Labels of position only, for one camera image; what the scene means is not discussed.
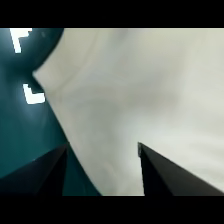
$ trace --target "white marking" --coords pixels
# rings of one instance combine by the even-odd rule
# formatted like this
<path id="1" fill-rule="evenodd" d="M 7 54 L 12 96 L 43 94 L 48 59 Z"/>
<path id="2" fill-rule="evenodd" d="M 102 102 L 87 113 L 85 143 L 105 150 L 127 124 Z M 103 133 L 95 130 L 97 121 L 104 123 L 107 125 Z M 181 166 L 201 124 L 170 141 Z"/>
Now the white marking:
<path id="1" fill-rule="evenodd" d="M 44 93 L 33 94 L 31 88 L 28 87 L 28 84 L 23 84 L 23 90 L 28 104 L 44 103 L 45 96 Z"/>
<path id="2" fill-rule="evenodd" d="M 21 53 L 21 47 L 19 43 L 20 37 L 28 37 L 32 28 L 9 28 L 12 36 L 12 42 L 16 53 Z"/>

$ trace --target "dark green surface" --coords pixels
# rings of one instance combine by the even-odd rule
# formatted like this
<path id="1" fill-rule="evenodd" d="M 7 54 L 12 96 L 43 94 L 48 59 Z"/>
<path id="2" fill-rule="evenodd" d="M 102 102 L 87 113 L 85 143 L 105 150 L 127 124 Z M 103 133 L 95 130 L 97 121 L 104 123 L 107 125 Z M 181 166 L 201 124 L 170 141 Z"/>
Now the dark green surface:
<path id="1" fill-rule="evenodd" d="M 9 30 L 0 29 L 0 52 L 7 58 L 7 63 L 2 55 L 0 58 L 0 177 L 67 142 L 48 102 L 27 104 L 23 84 L 28 84 L 34 93 L 43 90 L 33 79 L 32 71 L 24 67 L 26 63 L 20 69 L 9 66 L 13 44 L 8 34 Z M 98 195 L 72 150 L 68 155 L 64 195 Z"/>

